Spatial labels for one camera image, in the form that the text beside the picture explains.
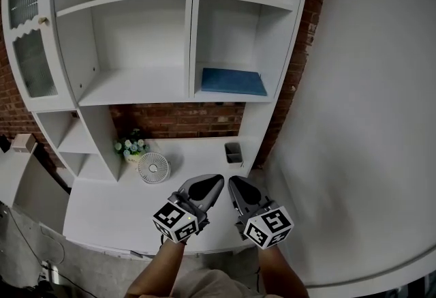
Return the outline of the blue book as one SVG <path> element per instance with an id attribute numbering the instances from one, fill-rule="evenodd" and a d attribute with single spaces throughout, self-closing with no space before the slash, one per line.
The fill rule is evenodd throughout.
<path id="1" fill-rule="evenodd" d="M 200 86 L 202 91 L 267 96 L 257 72 L 204 68 Z"/>

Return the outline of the white wall shelf unit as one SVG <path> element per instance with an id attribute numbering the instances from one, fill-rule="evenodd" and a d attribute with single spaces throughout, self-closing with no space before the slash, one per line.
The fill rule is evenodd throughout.
<path id="1" fill-rule="evenodd" d="M 57 34 L 75 108 L 30 111 L 74 176 L 63 234 L 103 250 L 154 254 L 152 215 L 188 178 L 247 176 L 279 99 L 305 0 L 54 0 Z M 204 68 L 257 72 L 267 96 L 202 91 Z M 110 107 L 162 104 L 172 115 L 220 115 L 244 105 L 237 120 L 212 123 L 222 137 L 145 137 L 170 163 L 170 177 L 145 183 L 114 151 Z M 242 164 L 228 164 L 237 142 Z"/>

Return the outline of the small brown box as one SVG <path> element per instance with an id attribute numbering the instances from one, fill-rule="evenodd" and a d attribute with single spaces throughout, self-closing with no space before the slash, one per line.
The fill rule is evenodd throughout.
<path id="1" fill-rule="evenodd" d="M 32 134 L 17 134 L 12 142 L 12 149 L 19 153 L 31 153 L 36 143 Z"/>

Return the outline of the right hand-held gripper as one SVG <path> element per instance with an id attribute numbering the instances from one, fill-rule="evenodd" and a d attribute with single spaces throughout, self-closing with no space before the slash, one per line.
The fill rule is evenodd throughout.
<path id="1" fill-rule="evenodd" d="M 246 177 L 230 177 L 228 190 L 239 215 L 248 214 L 249 207 L 261 206 L 269 201 L 266 189 Z M 267 210 L 260 209 L 247 220 L 239 220 L 235 227 L 242 240 L 249 239 L 265 250 L 284 241 L 294 228 L 294 222 L 284 206 L 277 206 Z"/>

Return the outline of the person's white shirt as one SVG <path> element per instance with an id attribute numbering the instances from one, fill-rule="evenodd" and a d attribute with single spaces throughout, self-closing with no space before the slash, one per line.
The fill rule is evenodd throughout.
<path id="1" fill-rule="evenodd" d="M 278 298 L 261 295 L 218 269 L 199 269 L 178 279 L 173 298 Z"/>

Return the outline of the white side furniture panel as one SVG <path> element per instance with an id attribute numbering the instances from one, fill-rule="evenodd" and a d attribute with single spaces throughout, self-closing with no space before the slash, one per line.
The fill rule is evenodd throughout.
<path id="1" fill-rule="evenodd" d="M 0 201 L 63 232 L 69 194 L 30 153 L 0 151 Z"/>

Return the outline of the ribbed glass cabinet door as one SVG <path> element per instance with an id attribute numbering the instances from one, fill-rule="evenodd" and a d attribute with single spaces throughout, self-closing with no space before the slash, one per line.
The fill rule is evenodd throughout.
<path id="1" fill-rule="evenodd" d="M 1 14 L 8 59 L 27 109 L 75 108 L 59 45 L 54 0 L 1 0 Z M 41 17 L 48 22 L 39 25 Z"/>

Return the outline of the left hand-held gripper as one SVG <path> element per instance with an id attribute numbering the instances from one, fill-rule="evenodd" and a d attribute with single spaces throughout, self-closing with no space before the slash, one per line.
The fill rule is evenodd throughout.
<path id="1" fill-rule="evenodd" d="M 224 187 L 224 176 L 206 174 L 192 177 L 173 192 L 152 217 L 156 229 L 174 243 L 185 243 L 209 224 L 207 211 Z"/>

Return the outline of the potted blue white flowers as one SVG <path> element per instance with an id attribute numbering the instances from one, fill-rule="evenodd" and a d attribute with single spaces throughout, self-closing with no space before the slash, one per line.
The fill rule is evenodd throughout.
<path id="1" fill-rule="evenodd" d="M 137 164 L 150 149 L 138 128 L 133 129 L 126 137 L 115 140 L 113 147 L 115 152 L 130 164 Z"/>

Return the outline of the grey pen holder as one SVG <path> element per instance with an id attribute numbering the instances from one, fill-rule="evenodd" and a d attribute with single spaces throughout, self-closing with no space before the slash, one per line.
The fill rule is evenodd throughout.
<path id="1" fill-rule="evenodd" d="M 225 157 L 228 164 L 242 164 L 243 155 L 240 144 L 237 142 L 229 142 L 224 145 Z"/>

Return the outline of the small white desk fan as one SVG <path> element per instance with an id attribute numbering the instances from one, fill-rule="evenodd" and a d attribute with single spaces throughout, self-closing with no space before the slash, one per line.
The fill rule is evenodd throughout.
<path id="1" fill-rule="evenodd" d="M 170 177 L 170 163 L 160 153 L 145 153 L 138 161 L 138 173 L 148 184 L 157 184 Z"/>

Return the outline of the white power strip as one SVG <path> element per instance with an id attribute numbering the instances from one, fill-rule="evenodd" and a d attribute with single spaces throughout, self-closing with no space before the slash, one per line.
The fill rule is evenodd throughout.
<path id="1" fill-rule="evenodd" d="M 57 271 L 57 268 L 53 266 L 49 261 L 42 261 L 41 262 L 42 270 L 38 276 L 38 282 L 49 282 L 50 284 L 56 284 L 60 285 L 60 275 Z"/>

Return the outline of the person's right forearm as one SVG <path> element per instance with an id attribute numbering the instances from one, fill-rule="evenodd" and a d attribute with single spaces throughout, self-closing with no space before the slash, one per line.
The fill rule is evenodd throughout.
<path id="1" fill-rule="evenodd" d="M 290 267 L 277 245 L 265 250 L 258 248 L 258 262 L 267 295 L 281 298 L 309 298 L 305 285 Z"/>

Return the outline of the person's left forearm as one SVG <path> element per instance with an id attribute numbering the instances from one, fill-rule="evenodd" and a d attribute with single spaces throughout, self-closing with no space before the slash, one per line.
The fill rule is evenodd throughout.
<path id="1" fill-rule="evenodd" d="M 183 242 L 166 240 L 157 255 L 131 283 L 124 298 L 169 297 L 185 251 Z"/>

